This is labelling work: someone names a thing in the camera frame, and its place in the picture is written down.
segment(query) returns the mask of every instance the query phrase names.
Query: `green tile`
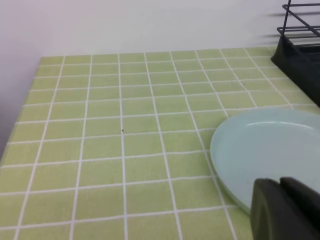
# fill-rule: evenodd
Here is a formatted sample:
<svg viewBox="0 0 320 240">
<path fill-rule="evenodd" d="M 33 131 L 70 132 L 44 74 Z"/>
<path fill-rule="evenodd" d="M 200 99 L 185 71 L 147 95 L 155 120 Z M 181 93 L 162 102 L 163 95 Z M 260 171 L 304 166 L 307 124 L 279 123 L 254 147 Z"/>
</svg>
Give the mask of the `green tile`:
<svg viewBox="0 0 320 240">
<path fill-rule="evenodd" d="M 156 72 L 174 72 L 175 68 L 172 62 L 148 62 L 148 71 L 150 73 Z"/>
<path fill-rule="evenodd" d="M 242 80 L 243 86 L 251 90 L 274 90 L 274 87 L 269 83 L 268 80 Z"/>
<path fill-rule="evenodd" d="M 65 65 L 62 69 L 62 76 L 89 75 L 90 65 Z"/>
<path fill-rule="evenodd" d="M 36 160 L 38 148 L 39 143 L 9 144 L 4 150 L 1 164 L 32 164 Z"/>
<path fill-rule="evenodd" d="M 196 51 L 200 59 L 222 58 L 219 49 L 204 49 Z"/>
<path fill-rule="evenodd" d="M 217 128 L 227 119 L 224 111 L 209 111 L 193 113 L 198 129 Z"/>
<path fill-rule="evenodd" d="M 146 60 L 148 62 L 153 61 L 171 61 L 171 56 L 169 52 L 147 52 Z"/>
<path fill-rule="evenodd" d="M 39 163 L 48 163 L 78 160 L 80 145 L 81 140 L 44 142 L 38 161 Z"/>
<path fill-rule="evenodd" d="M 30 89 L 31 90 L 55 89 L 57 85 L 57 81 L 58 81 L 57 77 L 34 78 Z"/>
<path fill-rule="evenodd" d="M 111 87 L 119 86 L 117 75 L 91 76 L 90 87 Z"/>
<path fill-rule="evenodd" d="M 66 56 L 64 59 L 64 64 L 90 64 L 90 62 L 90 55 Z"/>
<path fill-rule="evenodd" d="M 210 176 L 210 170 L 203 152 L 170 154 L 167 156 L 171 178 Z"/>
<path fill-rule="evenodd" d="M 54 96 L 53 90 L 30 91 L 25 99 L 25 104 L 44 104 L 51 103 Z"/>
<path fill-rule="evenodd" d="M 121 75 L 122 86 L 149 85 L 147 74 L 126 74 Z"/>
<path fill-rule="evenodd" d="M 159 134 L 139 134 L 124 136 L 124 154 L 126 156 L 162 153 Z"/>
<path fill-rule="evenodd" d="M 113 240 L 124 240 L 124 220 L 81 222 L 74 226 L 73 240 L 104 240 L 107 236 L 112 236 Z"/>
<path fill-rule="evenodd" d="M 278 89 L 279 91 L 285 90 L 300 90 L 300 88 L 289 78 L 277 78 L 271 79 L 270 82 Z"/>
<path fill-rule="evenodd" d="M 202 150 L 196 132 L 163 133 L 166 152 L 188 152 Z"/>
<path fill-rule="evenodd" d="M 221 51 L 226 58 L 248 57 L 244 48 L 224 48 Z"/>
<path fill-rule="evenodd" d="M 0 239 L 4 240 L 14 240 L 15 238 L 16 230 L 10 229 L 10 230 L 0 230 Z"/>
<path fill-rule="evenodd" d="M 18 122 L 47 120 L 50 105 L 24 106 L 20 112 Z"/>
<path fill-rule="evenodd" d="M 60 75 L 61 66 L 39 66 L 36 77 L 54 77 Z"/>
<path fill-rule="evenodd" d="M 287 104 L 287 101 L 277 91 L 253 91 L 251 96 L 258 107 Z"/>
<path fill-rule="evenodd" d="M 158 116 L 162 131 L 193 130 L 195 129 L 189 113 L 166 114 Z"/>
<path fill-rule="evenodd" d="M 192 111 L 221 109 L 216 94 L 192 95 L 187 97 Z"/>
<path fill-rule="evenodd" d="M 59 65 L 64 60 L 63 56 L 43 56 L 39 65 Z"/>
<path fill-rule="evenodd" d="M 227 110 L 226 113 L 228 114 L 229 117 L 232 117 L 246 111 L 247 110 L 244 110 L 244 109 L 234 109 L 234 110 Z"/>
<path fill-rule="evenodd" d="M 317 105 L 298 105 L 294 106 L 294 109 L 320 115 L 320 108 Z"/>
<path fill-rule="evenodd" d="M 265 78 L 263 76 L 263 74 L 259 71 L 259 69 L 257 69 L 257 68 L 234 69 L 233 71 L 239 80 L 264 79 Z"/>
<path fill-rule="evenodd" d="M 175 65 L 175 68 L 177 71 L 202 70 L 201 65 L 198 60 L 175 61 L 174 65 Z"/>
<path fill-rule="evenodd" d="M 268 79 L 287 77 L 278 67 L 265 67 L 261 71 Z"/>
<path fill-rule="evenodd" d="M 86 161 L 81 165 L 80 183 L 83 186 L 122 183 L 122 160 Z"/>
<path fill-rule="evenodd" d="M 143 53 L 122 53 L 119 57 L 120 63 L 136 63 L 145 61 L 145 55 Z"/>
<path fill-rule="evenodd" d="M 123 115 L 153 114 L 154 112 L 151 98 L 122 100 Z"/>
<path fill-rule="evenodd" d="M 85 136 L 121 134 L 120 118 L 87 119 Z"/>
<path fill-rule="evenodd" d="M 9 167 L 1 169 L 0 193 L 26 191 L 31 172 L 31 166 Z"/>
<path fill-rule="evenodd" d="M 156 110 L 158 113 L 187 112 L 188 107 L 183 96 L 157 97 L 155 99 Z"/>
<path fill-rule="evenodd" d="M 234 239 L 223 209 L 179 213 L 183 239 Z"/>
<path fill-rule="evenodd" d="M 85 103 L 54 104 L 50 119 L 80 119 L 85 116 Z"/>
<path fill-rule="evenodd" d="M 151 84 L 178 84 L 179 80 L 175 72 L 150 73 Z"/>
<path fill-rule="evenodd" d="M 32 193 L 26 202 L 23 225 L 71 221 L 74 191 Z"/>
<path fill-rule="evenodd" d="M 206 150 L 210 150 L 211 139 L 215 133 L 215 129 L 201 130 L 199 133 L 200 133 L 204 148 Z"/>
<path fill-rule="evenodd" d="M 14 126 L 10 142 L 41 140 L 44 123 L 22 123 Z"/>
<path fill-rule="evenodd" d="M 253 108 L 255 105 L 246 92 L 219 94 L 225 109 Z"/>
<path fill-rule="evenodd" d="M 179 240 L 174 214 L 128 218 L 130 240 Z"/>
<path fill-rule="evenodd" d="M 252 60 L 258 67 L 275 67 L 269 56 L 253 57 Z"/>
<path fill-rule="evenodd" d="M 223 183 L 221 182 L 221 180 L 220 180 L 219 177 L 216 178 L 216 181 L 217 181 L 218 186 L 219 186 L 219 188 L 220 188 L 221 196 L 223 197 L 224 203 L 225 203 L 226 205 L 237 205 L 237 204 L 235 203 L 235 201 L 233 201 L 232 198 L 230 197 L 230 195 L 227 193 L 227 191 L 226 191 L 226 189 L 225 189 L 225 187 L 224 187 L 224 185 L 223 185 Z"/>
<path fill-rule="evenodd" d="M 121 156 L 121 137 L 99 137 L 84 140 L 83 159 L 113 158 Z"/>
<path fill-rule="evenodd" d="M 94 64 L 113 64 L 118 62 L 118 54 L 101 54 L 93 55 L 92 62 Z"/>
<path fill-rule="evenodd" d="M 183 95 L 182 89 L 179 84 L 177 85 L 155 85 L 152 86 L 153 95 L 158 96 L 173 96 Z"/>
<path fill-rule="evenodd" d="M 213 89 L 209 83 L 182 84 L 185 94 L 210 94 Z"/>
<path fill-rule="evenodd" d="M 231 70 L 215 70 L 206 71 L 206 74 L 210 81 L 231 81 L 236 80 L 234 73 Z"/>
<path fill-rule="evenodd" d="M 124 197 L 122 186 L 79 190 L 76 219 L 104 218 L 123 214 Z"/>
<path fill-rule="evenodd" d="M 228 210 L 238 240 L 252 240 L 250 217 L 240 208 Z"/>
<path fill-rule="evenodd" d="M 126 134 L 157 132 L 158 125 L 155 116 L 124 117 L 123 131 Z"/>
<path fill-rule="evenodd" d="M 144 98 L 151 97 L 149 86 L 123 86 L 121 88 L 121 97 L 125 98 Z"/>
<path fill-rule="evenodd" d="M 224 59 L 201 60 L 201 64 L 205 70 L 229 68 L 227 62 Z"/>
<path fill-rule="evenodd" d="M 120 102 L 118 100 L 88 103 L 88 118 L 111 116 L 120 116 Z"/>
<path fill-rule="evenodd" d="M 89 92 L 89 101 L 119 99 L 118 87 L 91 88 Z"/>
<path fill-rule="evenodd" d="M 179 78 L 182 83 L 208 82 L 203 71 L 179 72 Z"/>
<path fill-rule="evenodd" d="M 40 165 L 36 167 L 31 191 L 74 188 L 78 163 Z"/>
<path fill-rule="evenodd" d="M 229 63 L 232 69 L 240 68 L 254 68 L 256 65 L 249 57 L 244 58 L 228 58 L 227 62 Z"/>
<path fill-rule="evenodd" d="M 65 76 L 61 77 L 59 81 L 59 89 L 72 89 L 72 88 L 87 88 L 88 76 Z"/>
<path fill-rule="evenodd" d="M 69 224 L 58 226 L 32 227 L 20 229 L 18 240 L 68 240 L 69 235 Z"/>
<path fill-rule="evenodd" d="M 212 85 L 217 92 L 245 91 L 244 87 L 237 81 L 213 82 Z"/>
<path fill-rule="evenodd" d="M 16 226 L 25 195 L 0 196 L 0 227 Z"/>
<path fill-rule="evenodd" d="M 314 103 L 302 91 L 283 91 L 282 94 L 291 104 L 313 104 Z"/>
<path fill-rule="evenodd" d="M 251 57 L 272 56 L 272 52 L 268 47 L 248 47 L 246 50 Z"/>
<path fill-rule="evenodd" d="M 145 63 L 125 63 L 120 65 L 122 74 L 146 73 L 147 67 Z"/>
<path fill-rule="evenodd" d="M 128 185 L 126 199 L 128 214 L 173 210 L 168 182 Z"/>
<path fill-rule="evenodd" d="M 87 99 L 87 89 L 58 90 L 54 101 L 58 102 L 78 102 Z"/>
<path fill-rule="evenodd" d="M 133 157 L 125 159 L 126 182 L 167 179 L 163 156 Z"/>
<path fill-rule="evenodd" d="M 118 64 L 92 65 L 91 74 L 118 74 Z"/>
<path fill-rule="evenodd" d="M 195 51 L 172 51 L 173 60 L 197 59 Z"/>
<path fill-rule="evenodd" d="M 205 208 L 221 205 L 212 178 L 174 180 L 172 182 L 177 209 Z"/>
</svg>

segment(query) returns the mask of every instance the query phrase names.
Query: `white grout line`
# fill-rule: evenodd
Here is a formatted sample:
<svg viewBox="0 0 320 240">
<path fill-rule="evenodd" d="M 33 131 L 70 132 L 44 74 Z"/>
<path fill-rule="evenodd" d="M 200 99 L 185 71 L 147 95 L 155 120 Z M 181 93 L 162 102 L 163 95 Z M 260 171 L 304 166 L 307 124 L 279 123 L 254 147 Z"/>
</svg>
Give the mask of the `white grout line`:
<svg viewBox="0 0 320 240">
<path fill-rule="evenodd" d="M 254 58 L 267 58 L 268 56 L 255 56 Z M 248 56 L 232 56 L 227 57 L 228 59 L 247 59 Z M 223 59 L 223 57 L 210 57 L 210 58 L 201 58 L 201 60 L 216 60 L 216 59 Z M 175 62 L 187 62 L 187 61 L 196 61 L 196 58 L 191 59 L 180 59 L 180 60 L 174 60 Z M 93 65 L 118 65 L 118 64 L 143 64 L 143 63 L 168 63 L 170 60 L 165 61 L 128 61 L 128 62 L 109 62 L 109 63 L 95 63 L 93 62 Z M 65 66 L 88 66 L 90 63 L 65 63 Z M 39 67 L 59 67 L 61 64 L 40 64 Z"/>
<path fill-rule="evenodd" d="M 69 240 L 74 239 L 75 220 L 76 220 L 77 203 L 78 203 L 78 192 L 79 192 L 80 175 L 81 175 L 82 159 L 83 159 L 83 155 L 84 155 L 84 145 L 85 145 L 85 136 L 86 136 L 86 123 L 87 123 L 88 102 L 89 102 L 89 95 L 90 95 L 89 87 L 90 87 L 90 83 L 91 83 L 92 62 L 93 62 L 93 56 L 91 55 L 91 57 L 90 57 L 90 70 L 89 70 L 90 72 L 89 72 L 89 79 L 88 79 L 87 92 L 86 92 L 84 119 L 83 119 L 83 127 L 82 127 L 82 137 L 81 137 L 81 144 L 80 144 L 78 170 L 77 170 L 76 183 L 75 183 Z"/>
<path fill-rule="evenodd" d="M 63 67 L 64 67 L 65 58 L 66 57 L 63 57 L 62 64 L 61 64 L 61 67 L 60 67 L 59 77 L 58 77 L 58 80 L 56 82 L 55 90 L 54 90 L 54 93 L 53 93 L 53 96 L 52 96 L 52 99 L 51 99 L 51 104 L 50 104 L 50 107 L 49 107 L 48 115 L 47 115 L 46 122 L 45 122 L 45 125 L 44 125 L 43 133 L 42 133 L 42 136 L 41 136 L 39 148 L 38 148 L 38 151 L 37 151 L 37 154 L 36 154 L 36 157 L 35 157 L 35 161 L 34 161 L 35 165 L 32 168 L 32 172 L 31 172 L 31 176 L 30 176 L 30 179 L 29 179 L 29 183 L 28 183 L 28 186 L 27 186 L 27 189 L 26 189 L 26 193 L 25 193 L 25 196 L 24 196 L 24 199 L 23 199 L 21 212 L 20 212 L 20 215 L 19 215 L 18 223 L 17 223 L 17 228 L 16 228 L 16 231 L 15 231 L 15 234 L 14 234 L 14 240 L 18 240 L 20 227 L 22 225 L 25 209 L 26 209 L 26 206 L 27 206 L 29 192 L 31 190 L 32 182 L 33 182 L 33 179 L 34 179 L 34 176 L 35 176 L 35 173 L 36 173 L 36 168 L 37 168 L 36 163 L 39 160 L 40 152 L 41 152 L 41 149 L 42 149 L 42 146 L 43 146 L 43 143 L 44 143 L 44 139 L 45 139 L 45 136 L 46 136 L 50 115 L 51 115 L 51 112 L 52 112 L 52 108 L 53 108 L 55 97 L 56 97 L 56 94 L 57 94 L 57 89 L 58 89 L 58 86 L 59 86 L 62 70 L 63 70 Z"/>
<path fill-rule="evenodd" d="M 183 155 L 183 154 L 195 154 L 195 153 L 202 153 L 202 150 L 194 150 L 194 151 L 177 151 L 177 152 L 167 152 L 167 155 Z M 154 153 L 154 154 L 146 154 L 146 155 L 130 155 L 124 156 L 125 159 L 134 159 L 134 158 L 147 158 L 147 157 L 157 157 L 163 156 L 164 153 Z M 95 162 L 95 161 L 108 161 L 108 160 L 120 160 L 122 159 L 121 156 L 115 157 L 103 157 L 103 158 L 92 158 L 92 159 L 82 159 L 82 162 Z M 59 164 L 71 164 L 71 163 L 78 163 L 79 160 L 67 160 L 67 161 L 51 161 L 51 162 L 38 162 L 38 163 L 26 163 L 26 164 L 15 164 L 15 165 L 2 165 L 0 169 L 6 168 L 21 168 L 21 167 L 32 167 L 34 165 L 37 166 L 49 166 L 49 165 L 59 165 Z"/>
<path fill-rule="evenodd" d="M 246 48 L 244 48 L 246 54 L 249 55 L 248 51 Z M 274 87 L 274 89 L 284 98 L 284 100 L 288 103 L 288 105 L 291 107 L 291 109 L 294 109 L 294 107 L 292 106 L 292 104 L 289 102 L 289 100 L 283 95 L 282 92 L 280 92 L 276 86 L 270 81 L 270 79 L 264 74 L 264 72 L 261 70 L 262 67 L 259 67 L 256 62 L 252 59 L 252 57 L 249 55 L 249 58 L 251 59 L 251 61 L 254 63 L 254 65 L 256 66 L 256 68 L 260 71 L 260 73 L 262 73 L 262 75 L 265 77 L 265 79 L 267 79 L 267 81 Z"/>
<path fill-rule="evenodd" d="M 233 73 L 234 77 L 236 78 L 236 80 L 238 81 L 238 83 L 245 89 L 245 91 L 249 94 L 249 97 L 250 97 L 251 101 L 253 102 L 254 107 L 257 108 L 257 104 L 256 104 L 254 98 L 251 96 L 250 91 L 249 91 L 249 90 L 243 85 L 243 83 L 239 80 L 238 76 L 236 75 L 236 73 L 235 73 L 235 71 L 232 69 L 232 67 L 230 66 L 229 62 L 227 61 L 227 59 L 226 59 L 224 53 L 221 51 L 221 49 L 219 49 L 219 51 L 220 51 L 221 55 L 223 56 L 224 61 L 225 61 L 226 64 L 228 65 L 229 69 L 230 69 L 231 72 Z"/>
<path fill-rule="evenodd" d="M 214 211 L 220 210 L 223 208 L 228 209 L 236 209 L 238 206 L 236 205 L 226 205 L 226 206 L 210 206 L 210 207 L 201 207 L 201 208 L 186 208 L 186 209 L 178 209 L 178 213 L 188 213 L 188 212 L 198 212 L 198 211 Z M 138 217 L 149 217 L 149 216 L 158 216 L 165 214 L 174 214 L 175 211 L 156 211 L 156 212 L 146 212 L 146 213 L 133 213 L 128 214 L 129 218 L 138 218 Z M 99 218 L 85 218 L 85 219 L 77 219 L 75 223 L 90 223 L 90 222 L 99 222 L 99 221 L 109 221 L 115 219 L 122 219 L 123 215 L 116 216 L 107 216 L 107 217 L 99 217 Z M 49 223 L 38 223 L 38 224 L 30 224 L 30 225 L 22 225 L 21 229 L 29 229 L 29 228 L 41 228 L 41 227 L 53 227 L 53 226 L 61 226 L 71 224 L 71 221 L 59 221 L 59 222 L 49 222 Z M 17 226 L 1 226 L 0 231 L 3 230 L 15 230 Z"/>
<path fill-rule="evenodd" d="M 128 216 L 127 216 L 127 187 L 126 185 L 126 161 L 125 161 L 125 135 L 124 135 L 124 121 L 122 109 L 122 89 L 121 89 L 121 65 L 120 54 L 118 54 L 118 72 L 119 72 L 119 98 L 120 98 L 120 128 L 121 128 L 121 161 L 122 161 L 122 190 L 123 190 L 123 228 L 124 240 L 128 240 Z"/>
<path fill-rule="evenodd" d="M 292 103 L 292 106 L 316 106 L 315 103 Z M 268 107 L 285 107 L 290 106 L 289 104 L 283 104 L 283 105 L 267 105 L 267 106 L 260 106 L 259 108 L 268 108 Z M 233 111 L 233 110 L 249 110 L 254 109 L 254 107 L 245 107 L 245 108 L 225 108 L 227 111 Z M 210 109 L 210 110 L 195 110 L 192 111 L 193 113 L 206 113 L 206 112 L 218 112 L 223 111 L 223 109 Z M 163 115 L 179 115 L 179 114 L 188 114 L 188 111 L 181 111 L 181 112 L 162 112 L 158 113 L 159 116 Z M 137 114 L 137 115 L 124 115 L 123 118 L 139 118 L 139 117 L 152 117 L 155 116 L 154 113 L 149 114 Z M 87 117 L 87 120 L 99 120 L 99 119 L 119 119 L 120 116 L 95 116 L 95 117 Z M 70 121 L 82 121 L 83 118 L 67 118 L 67 119 L 51 119 L 49 120 L 50 123 L 56 123 L 56 122 L 70 122 Z M 15 124 L 39 124 L 39 123 L 45 123 L 46 120 L 33 120 L 33 121 L 18 121 Z"/>
<path fill-rule="evenodd" d="M 277 66 L 262 66 L 261 68 L 263 69 L 270 69 L 270 68 L 278 68 Z M 221 70 L 226 70 L 227 68 L 220 68 L 220 69 L 207 69 L 206 71 L 221 71 Z M 238 67 L 234 69 L 255 69 L 255 67 Z M 201 72 L 200 70 L 181 70 L 179 73 L 190 73 L 190 72 Z M 174 71 L 154 71 L 150 72 L 150 74 L 167 74 L 167 73 L 174 73 Z M 146 75 L 147 73 L 145 71 L 141 72 L 131 72 L 131 73 L 121 73 L 122 75 Z M 92 74 L 92 76 L 118 76 L 118 73 L 111 73 L 111 74 Z M 64 75 L 62 76 L 63 78 L 72 78 L 72 77 L 84 77 L 84 76 L 89 76 L 88 74 L 83 74 L 83 75 Z M 47 79 L 47 78 L 57 78 L 57 75 L 52 75 L 52 76 L 35 76 L 35 79 Z"/>
<path fill-rule="evenodd" d="M 180 180 L 196 180 L 196 179 L 208 179 L 212 178 L 211 175 L 205 176 L 182 176 L 182 177 L 174 177 L 171 178 L 171 181 L 180 181 Z M 120 182 L 120 183 L 110 183 L 110 184 L 101 184 L 101 185 L 89 185 L 89 186 L 75 186 L 75 187 L 66 187 L 66 188 L 56 188 L 56 189 L 47 189 L 47 190 L 32 190 L 29 192 L 30 194 L 47 194 L 47 193 L 59 193 L 66 191 L 78 191 L 83 189 L 99 189 L 99 188 L 112 188 L 112 187 L 126 187 L 131 185 L 141 185 L 141 184 L 155 184 L 155 183 L 166 183 L 169 180 L 166 179 L 158 179 L 158 180 L 149 180 L 149 181 L 131 181 L 131 182 Z M 27 192 L 25 191 L 11 191 L 11 192 L 1 192 L 0 196 L 16 196 L 16 195 L 24 195 Z"/>
<path fill-rule="evenodd" d="M 177 204 L 176 204 L 176 198 L 175 198 L 175 192 L 174 192 L 174 187 L 171 182 L 171 175 L 170 175 L 170 169 L 169 169 L 169 164 L 168 164 L 168 159 L 167 159 L 167 153 L 166 153 L 166 147 L 165 147 L 165 142 L 163 138 L 163 134 L 161 131 L 161 126 L 160 126 L 160 121 L 159 121 L 159 116 L 158 116 L 158 111 L 157 111 L 157 106 L 156 106 L 156 99 L 154 97 L 154 91 L 151 85 L 151 79 L 150 79 L 150 74 L 149 74 L 149 68 L 147 64 L 147 56 L 144 54 L 144 59 L 145 59 L 145 67 L 146 67 L 146 72 L 149 80 L 149 86 L 150 86 L 150 91 L 151 91 L 151 96 L 152 96 L 152 103 L 153 103 L 153 108 L 154 108 L 154 113 L 155 113 L 155 120 L 156 124 L 159 130 L 159 136 L 160 136 L 160 142 L 161 142 L 161 147 L 162 147 L 162 152 L 163 152 L 163 158 L 164 158 L 164 164 L 165 164 L 165 170 L 166 170 L 166 175 L 168 178 L 168 183 L 169 183 L 169 188 L 171 192 L 171 199 L 172 199 L 172 205 L 173 205 L 173 212 L 175 216 L 175 221 L 176 221 L 176 227 L 178 230 L 179 234 L 179 240 L 183 240 L 183 235 L 182 235 L 182 230 L 181 230 L 181 225 L 180 225 L 180 219 L 177 211 Z"/>
<path fill-rule="evenodd" d="M 204 71 L 204 67 L 203 67 L 203 65 L 202 65 L 202 63 L 201 63 L 201 61 L 200 61 L 200 59 L 199 59 L 198 53 L 197 53 L 197 52 L 195 52 L 195 53 L 196 53 L 196 55 L 197 55 L 197 57 L 198 57 L 198 62 L 199 62 L 199 64 L 200 64 L 202 70 Z M 175 71 L 176 71 L 176 75 L 177 75 L 177 77 L 178 77 L 178 80 L 179 80 L 179 82 L 181 83 L 181 81 L 180 81 L 180 79 L 179 79 L 179 74 L 178 74 L 177 69 L 176 69 L 176 66 L 175 66 L 174 63 L 173 63 L 173 65 L 174 65 L 174 68 L 175 68 Z M 198 130 L 198 126 L 197 126 L 196 120 L 195 120 L 194 115 L 193 115 L 193 113 L 192 113 L 192 111 L 191 111 L 191 108 L 190 108 L 189 103 L 188 103 L 187 95 L 186 95 L 185 93 L 184 93 L 184 96 L 185 96 L 185 101 L 186 101 L 186 103 L 187 103 L 187 107 L 188 107 L 189 112 L 190 112 L 190 114 L 191 114 L 192 122 L 193 122 L 193 125 L 194 125 L 194 127 L 195 127 L 195 130 L 196 130 L 198 139 L 199 139 L 199 141 L 200 141 L 202 150 L 204 151 L 205 160 L 206 160 L 207 165 L 208 165 L 208 167 L 209 167 L 211 177 L 212 177 L 213 182 L 214 182 L 214 185 L 215 185 L 215 187 L 216 187 L 216 189 L 217 189 L 219 198 L 220 198 L 221 203 L 222 203 L 222 206 L 223 206 L 223 210 L 224 210 L 225 216 L 226 216 L 227 221 L 228 221 L 228 223 L 229 223 L 230 230 L 231 230 L 232 235 L 233 235 L 233 239 L 234 239 L 234 240 L 237 240 L 238 238 L 237 238 L 237 235 L 236 235 L 234 226 L 233 226 L 233 224 L 232 224 L 232 222 L 231 222 L 231 218 L 230 218 L 229 212 L 228 212 L 227 208 L 225 207 L 224 197 L 223 197 L 223 195 L 222 195 L 222 193 L 221 193 L 221 190 L 220 190 L 220 187 L 219 187 L 218 182 L 217 182 L 217 180 L 216 180 L 215 174 L 214 174 L 214 172 L 213 172 L 213 170 L 212 170 L 212 168 L 211 168 L 210 160 L 209 160 L 208 154 L 207 154 L 207 152 L 206 152 L 206 147 L 205 147 L 204 142 L 203 142 L 203 140 L 202 140 L 202 138 L 201 138 L 201 135 L 200 135 L 200 132 L 199 132 L 199 130 Z M 224 109 L 224 106 L 223 106 L 222 102 L 220 101 L 219 96 L 218 96 L 218 101 L 219 101 L 221 107 Z M 227 111 L 226 111 L 225 109 L 224 109 L 224 113 L 225 113 L 226 117 L 228 117 L 228 113 L 227 113 Z"/>
</svg>

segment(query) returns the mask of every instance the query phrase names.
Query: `black plastic base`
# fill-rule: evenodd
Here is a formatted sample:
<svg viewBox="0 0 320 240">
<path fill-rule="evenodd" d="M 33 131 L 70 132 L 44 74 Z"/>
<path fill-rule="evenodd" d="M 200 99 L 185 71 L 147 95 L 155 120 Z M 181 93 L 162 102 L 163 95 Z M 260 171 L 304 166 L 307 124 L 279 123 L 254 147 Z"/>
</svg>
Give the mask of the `black plastic base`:
<svg viewBox="0 0 320 240">
<path fill-rule="evenodd" d="M 320 107 L 320 46 L 296 46 L 280 37 L 272 62 Z"/>
</svg>

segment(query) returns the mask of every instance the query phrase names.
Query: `dish rack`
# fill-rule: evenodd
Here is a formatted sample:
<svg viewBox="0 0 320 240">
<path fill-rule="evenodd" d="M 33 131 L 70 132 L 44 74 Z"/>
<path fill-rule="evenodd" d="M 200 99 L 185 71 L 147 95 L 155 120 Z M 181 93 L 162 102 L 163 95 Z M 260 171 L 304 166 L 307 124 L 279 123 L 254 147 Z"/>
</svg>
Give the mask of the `dish rack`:
<svg viewBox="0 0 320 240">
<path fill-rule="evenodd" d="M 271 60 L 320 107 L 320 25 L 309 25 L 291 10 L 315 6 L 320 3 L 291 4 L 291 0 L 282 6 L 286 10 L 284 24 L 277 28 L 281 36 Z M 289 15 L 303 26 L 287 26 Z M 319 43 L 293 43 L 307 39 Z"/>
</svg>

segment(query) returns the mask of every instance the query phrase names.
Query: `plate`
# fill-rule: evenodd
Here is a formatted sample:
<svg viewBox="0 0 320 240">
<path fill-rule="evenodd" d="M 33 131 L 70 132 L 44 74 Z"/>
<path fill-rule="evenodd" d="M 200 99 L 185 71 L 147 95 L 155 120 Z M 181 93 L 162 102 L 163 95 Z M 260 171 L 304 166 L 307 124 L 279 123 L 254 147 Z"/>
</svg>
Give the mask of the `plate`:
<svg viewBox="0 0 320 240">
<path fill-rule="evenodd" d="M 257 178 L 293 177 L 320 192 L 320 115 L 278 108 L 241 113 L 219 125 L 210 153 L 226 191 L 247 213 Z"/>
</svg>

